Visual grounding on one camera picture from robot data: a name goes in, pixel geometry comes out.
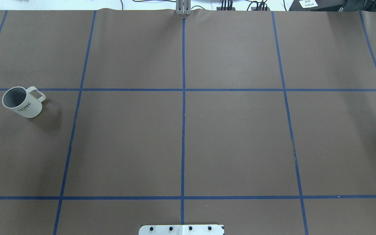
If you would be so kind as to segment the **white home mug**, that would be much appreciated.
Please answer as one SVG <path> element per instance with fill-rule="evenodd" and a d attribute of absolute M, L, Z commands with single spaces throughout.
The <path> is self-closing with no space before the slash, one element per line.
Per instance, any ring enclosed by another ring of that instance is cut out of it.
<path fill-rule="evenodd" d="M 46 95 L 35 86 L 27 89 L 16 86 L 5 92 L 2 97 L 2 104 L 5 108 L 25 118 L 34 118 L 43 110 L 42 102 L 45 100 Z"/>

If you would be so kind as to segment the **white central pedestal column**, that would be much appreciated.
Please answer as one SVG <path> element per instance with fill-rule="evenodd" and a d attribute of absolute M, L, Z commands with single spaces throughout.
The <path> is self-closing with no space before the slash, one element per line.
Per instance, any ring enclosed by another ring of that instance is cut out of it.
<path fill-rule="evenodd" d="M 224 225 L 146 225 L 141 226 L 139 235 L 224 235 Z"/>

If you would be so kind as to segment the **orange usb hub near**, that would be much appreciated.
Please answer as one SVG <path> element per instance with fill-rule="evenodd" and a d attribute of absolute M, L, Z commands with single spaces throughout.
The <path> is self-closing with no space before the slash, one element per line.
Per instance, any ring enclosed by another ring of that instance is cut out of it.
<path fill-rule="evenodd" d="M 233 0 L 221 0 L 221 6 L 217 7 L 217 11 L 232 11 L 235 10 L 233 7 Z"/>

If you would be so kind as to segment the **black labelled box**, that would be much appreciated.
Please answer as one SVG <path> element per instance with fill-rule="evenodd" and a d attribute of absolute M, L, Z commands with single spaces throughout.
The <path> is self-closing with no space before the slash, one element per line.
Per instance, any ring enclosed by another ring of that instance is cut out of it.
<path fill-rule="evenodd" d="M 294 0 L 289 11 L 338 11 L 344 0 Z"/>

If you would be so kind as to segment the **aluminium frame post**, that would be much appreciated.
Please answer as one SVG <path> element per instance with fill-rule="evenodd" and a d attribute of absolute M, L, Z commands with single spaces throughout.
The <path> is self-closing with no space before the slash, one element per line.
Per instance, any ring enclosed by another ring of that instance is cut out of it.
<path fill-rule="evenodd" d="M 176 15 L 191 15 L 191 0 L 175 0 Z"/>

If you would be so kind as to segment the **brown paper table mat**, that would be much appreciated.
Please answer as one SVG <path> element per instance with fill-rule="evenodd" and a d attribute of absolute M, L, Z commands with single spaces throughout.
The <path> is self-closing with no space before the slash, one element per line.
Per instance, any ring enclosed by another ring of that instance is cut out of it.
<path fill-rule="evenodd" d="M 376 12 L 0 11 L 0 235 L 162 224 L 376 235 Z"/>

